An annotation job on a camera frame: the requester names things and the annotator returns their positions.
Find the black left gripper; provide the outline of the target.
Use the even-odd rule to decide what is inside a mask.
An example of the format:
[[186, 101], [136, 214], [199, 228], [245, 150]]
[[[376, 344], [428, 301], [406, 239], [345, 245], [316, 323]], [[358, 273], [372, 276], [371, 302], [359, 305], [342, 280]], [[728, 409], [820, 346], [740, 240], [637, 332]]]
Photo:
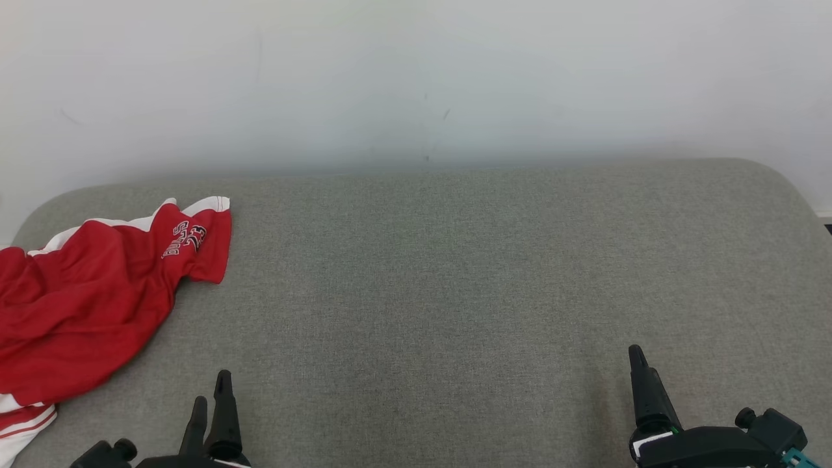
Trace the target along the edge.
[[252, 467], [243, 455], [240, 418], [229, 370], [221, 370], [216, 379], [211, 430], [206, 436], [207, 455], [203, 455], [207, 423], [207, 400], [197, 396], [179, 455], [145, 458], [135, 467]]

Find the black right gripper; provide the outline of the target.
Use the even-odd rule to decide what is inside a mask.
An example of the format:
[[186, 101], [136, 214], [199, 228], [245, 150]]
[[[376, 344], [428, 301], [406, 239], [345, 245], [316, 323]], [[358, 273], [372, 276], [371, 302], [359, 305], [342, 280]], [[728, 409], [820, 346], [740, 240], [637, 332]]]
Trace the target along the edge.
[[638, 344], [628, 347], [636, 430], [630, 455], [638, 467], [781, 467], [790, 424], [700, 426], [683, 430], [658, 371]]

